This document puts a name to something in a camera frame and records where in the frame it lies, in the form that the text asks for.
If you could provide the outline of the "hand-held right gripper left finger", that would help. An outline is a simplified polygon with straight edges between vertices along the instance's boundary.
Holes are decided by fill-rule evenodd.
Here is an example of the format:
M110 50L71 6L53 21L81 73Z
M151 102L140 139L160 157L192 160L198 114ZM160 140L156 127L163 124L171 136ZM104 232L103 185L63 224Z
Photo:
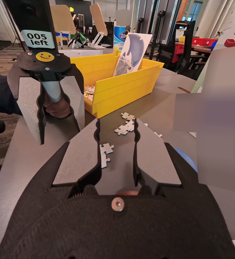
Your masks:
M99 143L100 121L94 119L69 141L53 186L96 185L102 176Z

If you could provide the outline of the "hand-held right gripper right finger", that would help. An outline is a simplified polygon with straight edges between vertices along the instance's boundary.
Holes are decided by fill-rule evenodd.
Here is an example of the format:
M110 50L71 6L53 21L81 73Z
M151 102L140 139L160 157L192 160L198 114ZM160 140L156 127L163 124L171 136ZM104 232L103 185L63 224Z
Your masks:
M180 187L177 174L162 138L141 120L134 120L135 147L133 154L133 178L135 186L149 186L157 195L163 186Z

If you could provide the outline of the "pile of white puzzle pieces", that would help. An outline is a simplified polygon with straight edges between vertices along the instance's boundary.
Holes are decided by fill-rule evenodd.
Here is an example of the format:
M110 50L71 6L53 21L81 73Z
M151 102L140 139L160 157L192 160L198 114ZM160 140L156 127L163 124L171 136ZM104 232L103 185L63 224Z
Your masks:
M95 87L96 86L84 86L84 96L91 101L93 101Z

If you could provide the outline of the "yellow plastic bin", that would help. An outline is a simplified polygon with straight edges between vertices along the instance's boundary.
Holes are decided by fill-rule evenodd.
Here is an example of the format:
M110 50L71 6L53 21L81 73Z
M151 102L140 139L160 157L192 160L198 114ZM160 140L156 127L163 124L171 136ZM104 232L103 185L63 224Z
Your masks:
M101 118L152 92L164 63L142 59L138 71L112 77L119 56L101 54L70 58L81 71L84 86L95 86L93 100L84 97L85 110Z

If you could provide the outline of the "person's left forearm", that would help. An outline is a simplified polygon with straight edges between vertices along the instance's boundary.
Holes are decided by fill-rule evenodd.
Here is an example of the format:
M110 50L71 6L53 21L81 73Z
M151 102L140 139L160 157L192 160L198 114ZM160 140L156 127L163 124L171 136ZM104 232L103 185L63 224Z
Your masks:
M0 75L0 113L22 115L8 85L7 77L3 75Z

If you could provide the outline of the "blue round puzzle stand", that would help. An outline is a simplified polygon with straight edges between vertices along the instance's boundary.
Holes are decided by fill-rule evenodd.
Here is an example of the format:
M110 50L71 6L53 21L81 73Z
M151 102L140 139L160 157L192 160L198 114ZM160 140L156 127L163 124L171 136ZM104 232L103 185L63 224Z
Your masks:
M174 148L174 150L197 172L197 165L186 153L177 148Z

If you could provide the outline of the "puzzle bag with blue picture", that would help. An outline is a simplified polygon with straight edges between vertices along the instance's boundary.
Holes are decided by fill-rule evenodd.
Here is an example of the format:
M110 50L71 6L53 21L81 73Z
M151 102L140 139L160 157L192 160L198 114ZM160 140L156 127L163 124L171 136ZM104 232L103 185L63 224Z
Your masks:
M151 34L128 33L113 72L113 77L138 70L151 38Z

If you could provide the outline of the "person's left hand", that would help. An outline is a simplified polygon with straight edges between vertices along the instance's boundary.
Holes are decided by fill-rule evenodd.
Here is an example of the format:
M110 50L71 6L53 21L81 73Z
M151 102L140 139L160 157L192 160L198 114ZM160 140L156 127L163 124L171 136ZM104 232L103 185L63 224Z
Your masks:
M66 118L71 115L70 105L64 97L62 97L59 102L53 103L48 94L45 93L45 102L43 106L45 112L59 119Z

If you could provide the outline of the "white plastic bin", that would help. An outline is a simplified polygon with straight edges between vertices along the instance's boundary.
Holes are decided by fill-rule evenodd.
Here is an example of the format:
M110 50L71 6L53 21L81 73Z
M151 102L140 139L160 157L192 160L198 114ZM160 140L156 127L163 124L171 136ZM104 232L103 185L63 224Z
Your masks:
M62 53L69 58L76 58L102 55L103 50L59 50L59 53Z

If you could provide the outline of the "black and green gripper tool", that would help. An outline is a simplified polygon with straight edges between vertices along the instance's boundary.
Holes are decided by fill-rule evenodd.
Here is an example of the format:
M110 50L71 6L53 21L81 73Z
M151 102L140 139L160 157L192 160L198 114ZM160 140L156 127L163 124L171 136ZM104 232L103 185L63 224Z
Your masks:
M83 33L76 32L71 41L68 44L68 47L74 48L84 48L86 44L86 37L84 37Z

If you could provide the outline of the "wooden board on white stand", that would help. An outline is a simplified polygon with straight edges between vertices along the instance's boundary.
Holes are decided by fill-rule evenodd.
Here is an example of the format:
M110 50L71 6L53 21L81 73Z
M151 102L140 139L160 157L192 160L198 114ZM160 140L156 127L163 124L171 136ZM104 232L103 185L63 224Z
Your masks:
M57 43L63 46L63 41L71 41L71 35L76 34L76 28L70 12L66 5L50 5L51 15Z
M93 39L92 43L88 42L88 47L92 49L101 49L105 47L99 46L99 43L103 36L108 35L107 27L103 19L103 15L98 3L90 6L90 12L95 23L98 34Z

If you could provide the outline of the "disinfectant wipes canister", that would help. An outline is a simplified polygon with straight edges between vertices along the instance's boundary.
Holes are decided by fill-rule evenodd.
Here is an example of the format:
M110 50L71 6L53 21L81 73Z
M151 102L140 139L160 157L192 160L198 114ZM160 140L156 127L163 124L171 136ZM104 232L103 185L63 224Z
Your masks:
M117 26L114 24L114 36L113 36L113 54L118 56L124 46L126 40L126 32L129 26Z

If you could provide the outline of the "black office chair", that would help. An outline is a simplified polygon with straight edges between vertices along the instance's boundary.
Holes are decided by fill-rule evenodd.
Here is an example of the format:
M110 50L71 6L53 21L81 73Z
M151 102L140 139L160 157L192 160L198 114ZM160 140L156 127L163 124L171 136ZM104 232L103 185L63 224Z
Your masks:
M182 74L190 63L192 39L194 33L196 21L187 23L187 29L184 31L185 42L184 44L176 45L176 28L173 31L171 41L167 46L164 46L160 50L159 61L164 63L163 68L178 71L178 74Z

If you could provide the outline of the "grey framed panel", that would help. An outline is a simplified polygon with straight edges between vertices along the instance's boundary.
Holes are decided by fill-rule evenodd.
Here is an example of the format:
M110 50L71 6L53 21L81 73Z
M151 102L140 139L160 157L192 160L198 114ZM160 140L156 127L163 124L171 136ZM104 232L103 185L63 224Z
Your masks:
M160 36L161 45L166 46L172 38L178 13L181 7L181 0L161 0L158 11L166 11L165 19Z
M137 24L135 29L136 33L137 33L138 19L142 17L144 18L142 34L152 34L152 25L154 20L156 3L157 2L155 0L139 0L138 10L137 10Z

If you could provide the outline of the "red plastic bin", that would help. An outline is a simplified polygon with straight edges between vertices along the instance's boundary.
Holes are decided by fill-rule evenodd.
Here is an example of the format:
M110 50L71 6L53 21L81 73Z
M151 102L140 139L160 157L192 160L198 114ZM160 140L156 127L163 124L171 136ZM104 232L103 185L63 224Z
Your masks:
M193 37L192 45L211 46L216 41L217 39Z

